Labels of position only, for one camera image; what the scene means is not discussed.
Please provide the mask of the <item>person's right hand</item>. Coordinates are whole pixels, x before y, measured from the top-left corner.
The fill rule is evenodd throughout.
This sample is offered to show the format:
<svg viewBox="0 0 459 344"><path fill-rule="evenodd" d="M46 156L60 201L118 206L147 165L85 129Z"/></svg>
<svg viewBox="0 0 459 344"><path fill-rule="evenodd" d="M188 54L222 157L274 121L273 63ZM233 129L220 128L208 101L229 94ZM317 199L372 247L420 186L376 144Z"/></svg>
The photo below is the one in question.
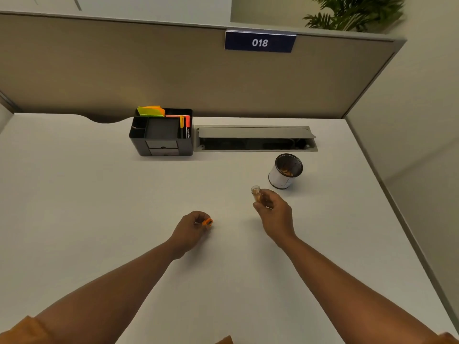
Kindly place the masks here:
<svg viewBox="0 0 459 344"><path fill-rule="evenodd" d="M268 218L262 222L266 234L281 249L294 241L295 234L290 205L276 192L261 189L262 204L268 208Z"/></svg>

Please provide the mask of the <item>person's left hand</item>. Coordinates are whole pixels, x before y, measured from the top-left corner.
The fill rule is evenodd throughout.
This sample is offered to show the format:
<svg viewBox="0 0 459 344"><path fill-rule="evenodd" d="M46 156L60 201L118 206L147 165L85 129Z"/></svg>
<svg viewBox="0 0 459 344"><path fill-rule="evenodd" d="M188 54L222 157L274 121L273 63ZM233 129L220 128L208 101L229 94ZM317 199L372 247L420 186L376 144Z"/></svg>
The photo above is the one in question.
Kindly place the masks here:
<svg viewBox="0 0 459 344"><path fill-rule="evenodd" d="M195 231L191 226L190 213L184 215L166 242L173 259L183 257L200 242L206 233L199 234Z"/></svg>

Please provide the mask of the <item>person's right forearm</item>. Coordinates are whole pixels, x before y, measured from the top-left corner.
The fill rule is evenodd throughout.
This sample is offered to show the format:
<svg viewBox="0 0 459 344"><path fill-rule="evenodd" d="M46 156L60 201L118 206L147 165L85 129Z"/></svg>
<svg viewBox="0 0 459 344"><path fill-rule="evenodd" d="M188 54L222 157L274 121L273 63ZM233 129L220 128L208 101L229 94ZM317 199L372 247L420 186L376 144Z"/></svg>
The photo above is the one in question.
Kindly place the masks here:
<svg viewBox="0 0 459 344"><path fill-rule="evenodd" d="M275 240L345 344L427 344L421 321L341 269L295 235Z"/></svg>

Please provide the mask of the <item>person's left forearm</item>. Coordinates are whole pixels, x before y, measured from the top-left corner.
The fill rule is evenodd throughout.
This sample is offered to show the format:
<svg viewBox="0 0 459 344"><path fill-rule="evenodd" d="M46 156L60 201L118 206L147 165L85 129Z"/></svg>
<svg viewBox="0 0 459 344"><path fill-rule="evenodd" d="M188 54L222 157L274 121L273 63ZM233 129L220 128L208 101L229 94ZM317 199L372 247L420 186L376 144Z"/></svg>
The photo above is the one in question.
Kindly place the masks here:
<svg viewBox="0 0 459 344"><path fill-rule="evenodd" d="M170 238L64 296L35 319L58 344L115 344L170 264L185 253Z"/></svg>

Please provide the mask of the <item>white tin can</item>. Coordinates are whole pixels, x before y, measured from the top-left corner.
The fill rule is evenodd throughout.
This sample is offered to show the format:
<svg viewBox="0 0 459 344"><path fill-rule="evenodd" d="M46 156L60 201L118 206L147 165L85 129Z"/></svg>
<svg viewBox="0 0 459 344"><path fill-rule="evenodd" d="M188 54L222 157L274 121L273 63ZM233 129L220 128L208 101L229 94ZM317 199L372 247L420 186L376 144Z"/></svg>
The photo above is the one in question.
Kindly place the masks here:
<svg viewBox="0 0 459 344"><path fill-rule="evenodd" d="M303 173L301 160L288 153L280 154L274 161L274 166L268 175L268 181L274 188L287 189Z"/></svg>

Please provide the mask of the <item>black desk organizer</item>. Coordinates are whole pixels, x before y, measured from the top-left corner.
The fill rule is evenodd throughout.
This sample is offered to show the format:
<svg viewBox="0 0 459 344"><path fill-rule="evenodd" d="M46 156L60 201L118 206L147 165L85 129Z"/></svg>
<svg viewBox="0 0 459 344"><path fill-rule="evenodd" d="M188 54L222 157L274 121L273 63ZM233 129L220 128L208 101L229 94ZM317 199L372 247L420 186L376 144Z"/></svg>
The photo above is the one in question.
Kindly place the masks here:
<svg viewBox="0 0 459 344"><path fill-rule="evenodd" d="M190 115L192 109L166 108L168 115ZM185 128L181 129L177 117L138 116L135 112L129 138L140 156L192 156L193 126L191 138L186 138Z"/></svg>

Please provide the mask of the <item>green and orange sticky notes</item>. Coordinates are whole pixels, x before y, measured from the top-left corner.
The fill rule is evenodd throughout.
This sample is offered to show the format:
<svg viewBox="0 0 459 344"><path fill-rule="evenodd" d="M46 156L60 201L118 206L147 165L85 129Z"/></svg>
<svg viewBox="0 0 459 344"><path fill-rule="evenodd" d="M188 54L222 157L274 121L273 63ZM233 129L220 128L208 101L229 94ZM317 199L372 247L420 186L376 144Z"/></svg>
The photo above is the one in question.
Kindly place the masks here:
<svg viewBox="0 0 459 344"><path fill-rule="evenodd" d="M165 117L166 112L159 105L151 105L151 106L139 106L136 109L136 114L138 116L147 116L147 117Z"/></svg>

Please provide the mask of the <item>beige desk partition panel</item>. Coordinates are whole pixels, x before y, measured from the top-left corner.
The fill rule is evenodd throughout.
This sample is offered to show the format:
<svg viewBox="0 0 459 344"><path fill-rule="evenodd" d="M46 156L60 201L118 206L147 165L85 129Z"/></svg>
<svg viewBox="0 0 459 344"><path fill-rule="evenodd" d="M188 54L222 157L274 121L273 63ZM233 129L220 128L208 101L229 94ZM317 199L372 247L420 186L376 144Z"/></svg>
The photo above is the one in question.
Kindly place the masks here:
<svg viewBox="0 0 459 344"><path fill-rule="evenodd" d="M225 31L296 35L291 53L225 50ZM139 106L194 116L344 118L405 45L387 34L0 11L0 103L119 121Z"/></svg>

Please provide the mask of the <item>blue number sign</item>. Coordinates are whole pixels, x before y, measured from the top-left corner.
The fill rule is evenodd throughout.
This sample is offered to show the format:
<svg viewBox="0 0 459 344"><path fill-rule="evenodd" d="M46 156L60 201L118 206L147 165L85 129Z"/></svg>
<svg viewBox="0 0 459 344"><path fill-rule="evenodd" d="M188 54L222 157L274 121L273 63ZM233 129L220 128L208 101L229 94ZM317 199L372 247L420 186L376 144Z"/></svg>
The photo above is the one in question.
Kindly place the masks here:
<svg viewBox="0 0 459 344"><path fill-rule="evenodd" d="M225 31L225 50L291 53L296 35L280 33L259 33Z"/></svg>

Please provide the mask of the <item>person's orange sleeve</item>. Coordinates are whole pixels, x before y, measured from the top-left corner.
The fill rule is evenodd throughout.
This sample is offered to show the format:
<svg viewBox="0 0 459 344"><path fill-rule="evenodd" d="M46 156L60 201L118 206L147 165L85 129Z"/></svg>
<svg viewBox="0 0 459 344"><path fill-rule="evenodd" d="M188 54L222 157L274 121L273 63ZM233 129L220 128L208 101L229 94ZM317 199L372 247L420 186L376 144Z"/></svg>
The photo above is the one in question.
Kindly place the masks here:
<svg viewBox="0 0 459 344"><path fill-rule="evenodd" d="M0 344L56 344L54 337L34 317L25 317L11 329L0 333Z"/></svg>

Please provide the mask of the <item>green potted plant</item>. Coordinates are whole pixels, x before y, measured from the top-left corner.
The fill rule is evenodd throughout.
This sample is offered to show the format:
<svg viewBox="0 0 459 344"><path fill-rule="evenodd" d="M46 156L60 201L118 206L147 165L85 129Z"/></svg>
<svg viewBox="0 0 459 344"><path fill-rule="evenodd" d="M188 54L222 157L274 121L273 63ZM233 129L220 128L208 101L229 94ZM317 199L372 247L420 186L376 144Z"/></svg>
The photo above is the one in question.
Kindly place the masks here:
<svg viewBox="0 0 459 344"><path fill-rule="evenodd" d="M382 32L403 16L404 0L313 0L320 10L306 27L342 32Z"/></svg>

